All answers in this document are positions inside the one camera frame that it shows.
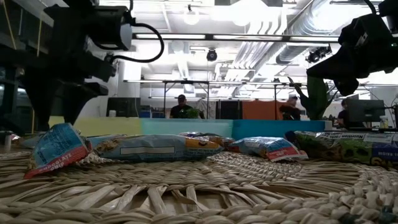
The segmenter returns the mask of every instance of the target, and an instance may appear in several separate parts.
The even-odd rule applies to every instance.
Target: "wicker surface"
[[[392,223],[398,212],[398,174],[381,167],[230,152],[151,164],[90,156],[24,180],[28,156],[0,155],[0,223]]]

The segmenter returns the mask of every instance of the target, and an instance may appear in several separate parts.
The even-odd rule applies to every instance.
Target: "person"
[[[279,108],[279,111],[282,113],[283,120],[300,121],[300,110],[296,108],[297,100],[297,96],[291,96],[287,100],[286,104]]]
[[[178,96],[178,105],[174,106],[170,112],[170,118],[185,118],[184,111],[191,109],[191,106],[187,105],[187,98],[181,94]]]
[[[337,116],[337,122],[341,128],[349,129],[349,128],[364,128],[363,123],[360,122],[350,122],[348,119],[348,105],[346,100],[341,102],[341,106],[343,110]]]

